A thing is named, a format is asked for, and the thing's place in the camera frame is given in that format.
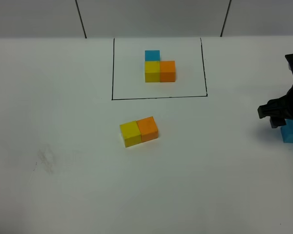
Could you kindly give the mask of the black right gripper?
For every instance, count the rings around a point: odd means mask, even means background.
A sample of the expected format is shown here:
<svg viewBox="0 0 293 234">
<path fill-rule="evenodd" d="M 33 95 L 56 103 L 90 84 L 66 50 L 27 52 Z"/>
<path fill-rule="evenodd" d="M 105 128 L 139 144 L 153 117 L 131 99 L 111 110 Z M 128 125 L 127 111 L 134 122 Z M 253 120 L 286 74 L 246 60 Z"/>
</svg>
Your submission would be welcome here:
<svg viewBox="0 0 293 234">
<path fill-rule="evenodd" d="M 272 128 L 286 125 L 285 119 L 293 120 L 293 85 L 286 96 L 271 99 L 257 109 L 259 118 L 270 117 Z"/>
</svg>

